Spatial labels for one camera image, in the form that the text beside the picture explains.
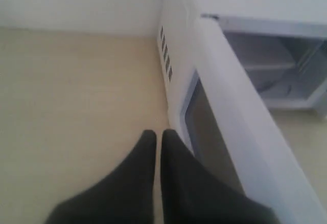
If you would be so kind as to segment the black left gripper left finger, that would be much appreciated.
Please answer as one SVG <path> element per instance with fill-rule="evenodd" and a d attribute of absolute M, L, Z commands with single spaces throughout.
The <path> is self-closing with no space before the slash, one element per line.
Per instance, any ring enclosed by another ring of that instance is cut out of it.
<path fill-rule="evenodd" d="M 156 133 L 144 130 L 135 147 L 105 178 L 57 205 L 48 223 L 154 223 Z"/>

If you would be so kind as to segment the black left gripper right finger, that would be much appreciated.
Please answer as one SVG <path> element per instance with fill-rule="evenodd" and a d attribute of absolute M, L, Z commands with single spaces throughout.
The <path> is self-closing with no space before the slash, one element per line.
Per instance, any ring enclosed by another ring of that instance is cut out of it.
<path fill-rule="evenodd" d="M 160 184 L 165 223 L 278 223 L 271 209 L 208 172 L 172 129 L 162 134 Z"/>

